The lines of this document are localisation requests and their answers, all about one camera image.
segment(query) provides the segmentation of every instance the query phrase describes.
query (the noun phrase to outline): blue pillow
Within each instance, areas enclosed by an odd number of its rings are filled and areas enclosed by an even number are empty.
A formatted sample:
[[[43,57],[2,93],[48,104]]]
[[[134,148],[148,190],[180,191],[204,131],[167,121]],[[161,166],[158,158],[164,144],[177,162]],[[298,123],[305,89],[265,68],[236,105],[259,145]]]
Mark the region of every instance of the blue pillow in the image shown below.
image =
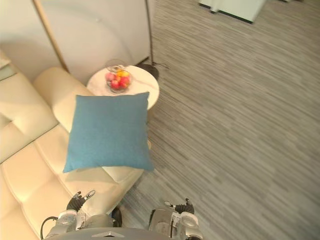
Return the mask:
[[[153,170],[147,142],[148,96],[77,95],[63,172],[111,166]]]

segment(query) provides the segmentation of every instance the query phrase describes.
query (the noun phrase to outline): yellow fruit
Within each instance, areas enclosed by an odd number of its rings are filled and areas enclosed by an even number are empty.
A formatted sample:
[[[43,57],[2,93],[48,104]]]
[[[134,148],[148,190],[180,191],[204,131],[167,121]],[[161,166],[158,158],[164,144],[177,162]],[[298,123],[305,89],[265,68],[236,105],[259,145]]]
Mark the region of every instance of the yellow fruit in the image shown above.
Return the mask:
[[[129,73],[127,71],[122,71],[121,77],[128,77]]]

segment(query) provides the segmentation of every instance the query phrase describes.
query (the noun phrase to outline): white cabinet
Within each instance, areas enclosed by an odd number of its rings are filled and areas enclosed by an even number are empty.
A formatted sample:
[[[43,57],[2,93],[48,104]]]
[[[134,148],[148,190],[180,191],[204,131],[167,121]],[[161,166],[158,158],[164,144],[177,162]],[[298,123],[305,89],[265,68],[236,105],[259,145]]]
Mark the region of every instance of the white cabinet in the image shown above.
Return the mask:
[[[253,22],[267,0],[200,0],[199,3],[211,6],[212,12],[222,11],[249,22]]]

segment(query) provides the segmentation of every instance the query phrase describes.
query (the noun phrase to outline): gold frame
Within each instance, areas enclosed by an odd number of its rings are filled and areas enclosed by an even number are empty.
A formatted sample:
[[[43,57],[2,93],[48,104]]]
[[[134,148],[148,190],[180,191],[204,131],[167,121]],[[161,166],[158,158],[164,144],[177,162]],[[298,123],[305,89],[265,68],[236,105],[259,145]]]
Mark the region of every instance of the gold frame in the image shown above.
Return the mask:
[[[35,7],[35,10],[40,18],[40,21],[42,23],[42,26],[45,30],[45,33],[46,35],[48,36],[49,40],[50,40],[50,43],[54,49],[54,52],[57,56],[57,58],[59,59],[59,62],[61,64],[61,66],[67,71],[69,72],[69,69],[67,67],[67,64],[64,60],[64,57],[62,56],[62,53],[60,51],[60,48],[58,46],[58,43],[54,37],[54,34],[50,28],[50,24],[49,24],[49,21],[46,17],[46,14],[45,14],[45,11],[44,11],[44,8],[42,7],[42,4],[41,4],[41,0],[32,0],[33,2],[33,5]]]

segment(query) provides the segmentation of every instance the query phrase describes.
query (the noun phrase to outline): black cable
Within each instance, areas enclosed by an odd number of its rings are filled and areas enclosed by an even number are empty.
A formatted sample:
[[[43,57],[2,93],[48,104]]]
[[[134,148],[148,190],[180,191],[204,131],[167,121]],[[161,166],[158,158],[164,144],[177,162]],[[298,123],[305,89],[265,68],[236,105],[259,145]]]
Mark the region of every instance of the black cable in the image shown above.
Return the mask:
[[[50,216],[50,217],[47,217],[47,218],[43,221],[43,223],[42,223],[42,225],[41,225],[41,229],[40,229],[40,239],[44,239],[44,236],[43,236],[43,234],[42,234],[42,231],[43,231],[43,228],[44,228],[44,224],[46,223],[46,221],[48,221],[48,220],[50,220],[50,219],[55,220],[55,221],[58,220],[58,218],[57,218],[56,216]]]
[[[171,221],[170,238],[172,238],[172,230],[174,228],[174,221]]]

